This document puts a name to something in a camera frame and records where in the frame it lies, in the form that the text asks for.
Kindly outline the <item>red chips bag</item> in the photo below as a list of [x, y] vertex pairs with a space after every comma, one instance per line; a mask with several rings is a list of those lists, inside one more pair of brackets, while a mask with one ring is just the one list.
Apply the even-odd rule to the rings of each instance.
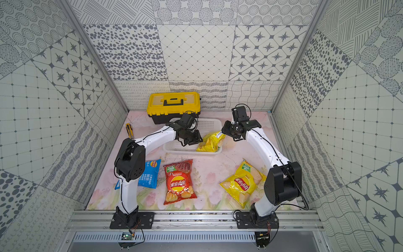
[[164, 166], [167, 194], [164, 205], [197, 198], [192, 182], [193, 160], [184, 160]]

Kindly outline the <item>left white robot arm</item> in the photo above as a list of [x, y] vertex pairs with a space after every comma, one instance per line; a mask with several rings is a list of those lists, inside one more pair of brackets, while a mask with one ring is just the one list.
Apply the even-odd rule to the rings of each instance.
[[137, 187], [145, 171], [147, 154], [174, 140], [183, 146], [201, 143], [203, 139], [197, 130], [197, 123], [197, 117], [185, 113], [178, 120], [166, 123], [160, 130], [147, 136], [123, 141], [114, 162], [114, 175], [120, 180], [120, 201], [114, 214], [115, 219], [122, 220], [128, 227], [135, 226], [139, 211]]

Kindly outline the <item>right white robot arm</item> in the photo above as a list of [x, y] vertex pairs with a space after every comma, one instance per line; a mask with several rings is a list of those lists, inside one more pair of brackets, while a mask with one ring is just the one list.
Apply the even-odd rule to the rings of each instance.
[[302, 194], [302, 168], [298, 162], [291, 162], [272, 144], [264, 133], [261, 124], [252, 120], [246, 104], [238, 104], [232, 109], [233, 120], [226, 121], [222, 133], [232, 137], [235, 142], [246, 140], [259, 154], [268, 168], [264, 183], [264, 193], [250, 210], [251, 220], [255, 223], [268, 220], [282, 204]]

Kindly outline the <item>blue chips bag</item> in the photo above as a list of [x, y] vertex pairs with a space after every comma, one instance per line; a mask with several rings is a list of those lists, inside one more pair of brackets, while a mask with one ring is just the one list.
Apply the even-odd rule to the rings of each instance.
[[122, 180], [122, 189], [133, 191], [137, 186], [156, 189], [157, 177], [161, 165], [161, 159], [140, 163], [142, 159], [136, 161], [119, 159], [116, 164], [116, 173]]

